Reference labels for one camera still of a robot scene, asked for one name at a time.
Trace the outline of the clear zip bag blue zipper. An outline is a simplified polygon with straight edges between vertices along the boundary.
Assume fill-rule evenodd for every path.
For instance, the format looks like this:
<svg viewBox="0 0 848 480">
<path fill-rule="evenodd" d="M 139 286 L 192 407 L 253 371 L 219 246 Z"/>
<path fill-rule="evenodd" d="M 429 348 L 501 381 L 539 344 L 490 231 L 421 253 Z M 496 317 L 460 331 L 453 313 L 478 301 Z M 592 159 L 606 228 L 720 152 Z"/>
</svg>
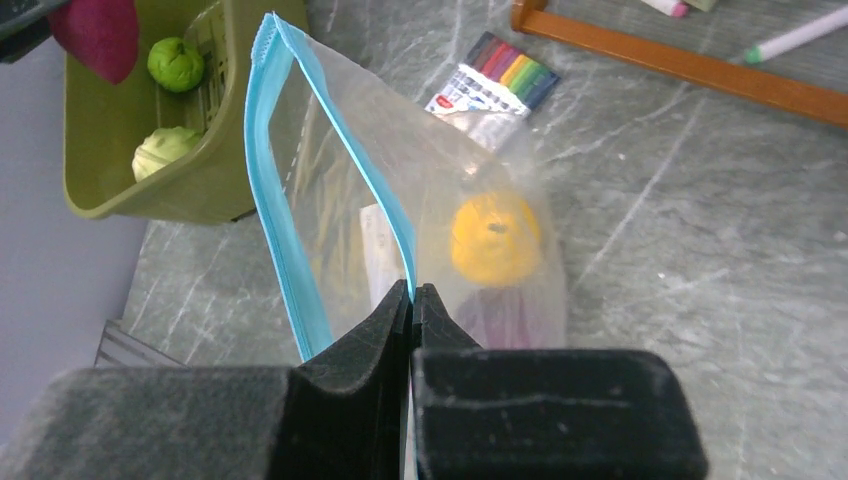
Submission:
<svg viewBox="0 0 848 480">
<path fill-rule="evenodd" d="M 251 52 L 247 171 L 302 363 L 359 325 L 404 281 L 406 384 L 401 473 L 415 461 L 411 355 L 416 290 L 433 285 L 450 317 L 484 287 L 452 265 L 451 227 L 470 197 L 514 191 L 541 229 L 538 269 L 516 285 L 534 312 L 534 346 L 566 342 L 561 249 L 538 185 L 523 120 L 509 113 L 437 115 L 276 14 Z"/>
</svg>

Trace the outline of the olive green plastic basket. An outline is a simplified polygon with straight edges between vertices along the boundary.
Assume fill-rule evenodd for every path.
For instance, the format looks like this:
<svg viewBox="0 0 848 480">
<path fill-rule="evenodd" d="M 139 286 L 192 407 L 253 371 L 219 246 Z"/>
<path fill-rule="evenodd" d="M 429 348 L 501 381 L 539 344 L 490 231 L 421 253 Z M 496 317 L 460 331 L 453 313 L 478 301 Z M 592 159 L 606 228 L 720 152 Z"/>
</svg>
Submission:
<svg viewBox="0 0 848 480">
<path fill-rule="evenodd" d="M 140 1 L 139 55 L 113 85 L 75 59 L 65 62 L 63 184 L 72 212 L 220 224 L 254 208 L 243 116 L 251 49 L 264 15 L 308 25 L 301 0 Z M 171 93 L 150 76 L 147 56 L 179 36 L 204 58 L 200 85 Z M 187 127 L 202 139 L 184 157 L 136 180 L 135 149 L 156 129 Z"/>
</svg>

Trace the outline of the green lime toy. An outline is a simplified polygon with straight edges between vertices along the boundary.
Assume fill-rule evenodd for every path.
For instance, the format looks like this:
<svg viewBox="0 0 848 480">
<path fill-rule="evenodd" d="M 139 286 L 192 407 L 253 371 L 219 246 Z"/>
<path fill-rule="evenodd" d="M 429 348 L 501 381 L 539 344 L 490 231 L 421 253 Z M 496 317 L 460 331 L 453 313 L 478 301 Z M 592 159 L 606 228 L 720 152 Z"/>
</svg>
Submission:
<svg viewBox="0 0 848 480">
<path fill-rule="evenodd" d="M 184 93 L 200 84 L 205 63 L 199 51 L 182 38 L 168 37 L 150 49 L 147 69 L 153 80 L 172 93 Z"/>
</svg>

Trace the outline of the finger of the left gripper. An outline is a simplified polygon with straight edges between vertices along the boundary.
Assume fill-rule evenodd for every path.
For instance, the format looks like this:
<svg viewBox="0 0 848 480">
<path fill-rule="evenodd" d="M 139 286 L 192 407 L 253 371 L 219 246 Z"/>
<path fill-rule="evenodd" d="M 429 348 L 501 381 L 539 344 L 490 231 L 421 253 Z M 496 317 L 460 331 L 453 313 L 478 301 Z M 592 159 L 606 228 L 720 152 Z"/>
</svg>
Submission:
<svg viewBox="0 0 848 480">
<path fill-rule="evenodd" d="M 1 62 L 13 64 L 52 36 L 48 16 L 68 0 L 1 0 Z"/>
</svg>

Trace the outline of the purple onion toy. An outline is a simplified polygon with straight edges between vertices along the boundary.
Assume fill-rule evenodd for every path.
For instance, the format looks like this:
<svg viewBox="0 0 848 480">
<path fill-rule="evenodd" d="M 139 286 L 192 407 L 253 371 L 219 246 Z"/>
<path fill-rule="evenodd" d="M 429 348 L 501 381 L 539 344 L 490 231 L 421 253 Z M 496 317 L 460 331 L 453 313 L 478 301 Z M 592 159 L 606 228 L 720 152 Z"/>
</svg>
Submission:
<svg viewBox="0 0 848 480">
<path fill-rule="evenodd" d="M 454 319 L 486 348 L 526 349 L 534 346 L 533 314 L 519 287 L 484 288 L 460 303 Z"/>
</svg>

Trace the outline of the pack of coloured markers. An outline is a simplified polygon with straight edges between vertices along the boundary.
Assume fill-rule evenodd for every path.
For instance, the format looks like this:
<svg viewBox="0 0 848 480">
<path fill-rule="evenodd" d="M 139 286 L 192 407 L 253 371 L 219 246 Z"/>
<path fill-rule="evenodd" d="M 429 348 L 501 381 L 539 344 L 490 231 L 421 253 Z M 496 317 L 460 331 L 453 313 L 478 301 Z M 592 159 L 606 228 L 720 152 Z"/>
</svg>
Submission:
<svg viewBox="0 0 848 480">
<path fill-rule="evenodd" d="M 426 110 L 437 115 L 482 110 L 526 117 L 560 80 L 548 66 L 485 31 Z"/>
</svg>

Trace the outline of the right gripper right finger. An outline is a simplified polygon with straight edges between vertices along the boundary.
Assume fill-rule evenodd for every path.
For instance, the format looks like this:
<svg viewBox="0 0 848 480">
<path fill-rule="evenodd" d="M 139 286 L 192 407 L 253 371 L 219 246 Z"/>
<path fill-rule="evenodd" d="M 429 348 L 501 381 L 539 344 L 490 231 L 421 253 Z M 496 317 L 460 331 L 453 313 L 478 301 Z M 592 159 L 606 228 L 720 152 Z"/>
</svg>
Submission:
<svg viewBox="0 0 848 480">
<path fill-rule="evenodd" d="M 411 355 L 421 479 L 704 479 L 678 377 L 634 349 L 486 350 L 433 285 L 416 290 Z"/>
</svg>

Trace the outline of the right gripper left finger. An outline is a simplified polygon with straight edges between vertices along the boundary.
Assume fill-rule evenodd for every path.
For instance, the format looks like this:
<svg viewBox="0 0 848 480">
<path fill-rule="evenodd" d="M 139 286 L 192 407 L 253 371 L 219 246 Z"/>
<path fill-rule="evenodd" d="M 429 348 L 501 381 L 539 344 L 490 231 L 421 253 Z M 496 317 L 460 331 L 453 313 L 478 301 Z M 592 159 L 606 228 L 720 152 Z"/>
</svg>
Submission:
<svg viewBox="0 0 848 480">
<path fill-rule="evenodd" d="M 395 283 L 300 366 L 112 367 L 53 381 L 5 479 L 382 479 L 401 473 L 409 296 Z"/>
</svg>

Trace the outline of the dark red sweet potato toy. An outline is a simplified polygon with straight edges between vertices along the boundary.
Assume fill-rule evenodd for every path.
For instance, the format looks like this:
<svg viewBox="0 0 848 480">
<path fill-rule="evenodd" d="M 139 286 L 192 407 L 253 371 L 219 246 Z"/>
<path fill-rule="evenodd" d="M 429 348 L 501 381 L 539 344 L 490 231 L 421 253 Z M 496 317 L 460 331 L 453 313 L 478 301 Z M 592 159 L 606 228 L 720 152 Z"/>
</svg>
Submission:
<svg viewBox="0 0 848 480">
<path fill-rule="evenodd" d="M 133 0 L 73 0 L 47 20 L 58 44 L 100 78 L 118 85 L 132 72 L 140 36 Z"/>
</svg>

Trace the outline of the orange wooden shelf rack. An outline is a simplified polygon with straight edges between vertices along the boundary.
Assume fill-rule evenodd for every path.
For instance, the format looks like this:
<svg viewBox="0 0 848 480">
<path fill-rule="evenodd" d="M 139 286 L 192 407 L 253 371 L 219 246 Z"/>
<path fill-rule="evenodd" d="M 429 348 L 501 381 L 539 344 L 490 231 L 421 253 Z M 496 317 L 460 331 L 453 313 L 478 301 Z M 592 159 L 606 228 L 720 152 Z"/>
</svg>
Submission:
<svg viewBox="0 0 848 480">
<path fill-rule="evenodd" d="M 545 1 L 515 1 L 511 28 L 842 129 L 847 127 L 845 93 L 547 13 L 546 7 Z"/>
</svg>

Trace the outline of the yellow pear toy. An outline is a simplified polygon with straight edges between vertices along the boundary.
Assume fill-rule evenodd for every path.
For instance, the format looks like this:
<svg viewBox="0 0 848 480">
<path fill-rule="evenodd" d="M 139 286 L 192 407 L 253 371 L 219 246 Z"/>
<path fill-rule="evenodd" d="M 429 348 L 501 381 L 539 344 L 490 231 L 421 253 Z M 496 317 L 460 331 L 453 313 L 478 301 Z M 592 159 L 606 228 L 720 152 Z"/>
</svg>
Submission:
<svg viewBox="0 0 848 480">
<path fill-rule="evenodd" d="M 454 215 L 450 253 L 453 267 L 472 283 L 516 285 L 541 264 L 541 229 L 535 212 L 514 191 L 474 195 Z"/>
</svg>

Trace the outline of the white marker pen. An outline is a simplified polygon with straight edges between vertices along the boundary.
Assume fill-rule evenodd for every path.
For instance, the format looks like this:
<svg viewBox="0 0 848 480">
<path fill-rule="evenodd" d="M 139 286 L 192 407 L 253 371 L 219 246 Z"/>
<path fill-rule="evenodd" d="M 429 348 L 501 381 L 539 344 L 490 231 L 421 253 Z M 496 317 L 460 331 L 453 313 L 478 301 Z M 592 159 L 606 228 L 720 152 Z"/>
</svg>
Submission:
<svg viewBox="0 0 848 480">
<path fill-rule="evenodd" d="M 749 65 L 760 64 L 846 26 L 847 7 L 844 6 L 807 22 L 798 28 L 751 47 L 745 52 L 743 60 Z"/>
</svg>

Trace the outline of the pale green cabbage toy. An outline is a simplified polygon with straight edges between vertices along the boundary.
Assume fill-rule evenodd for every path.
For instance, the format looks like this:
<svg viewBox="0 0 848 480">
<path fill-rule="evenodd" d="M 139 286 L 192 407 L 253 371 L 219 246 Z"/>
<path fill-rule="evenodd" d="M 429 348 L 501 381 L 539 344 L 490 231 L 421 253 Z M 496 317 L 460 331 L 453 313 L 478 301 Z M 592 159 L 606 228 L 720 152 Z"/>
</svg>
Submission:
<svg viewBox="0 0 848 480">
<path fill-rule="evenodd" d="M 135 149 L 131 167 L 141 182 L 193 150 L 202 133 L 186 127 L 158 128 Z"/>
</svg>

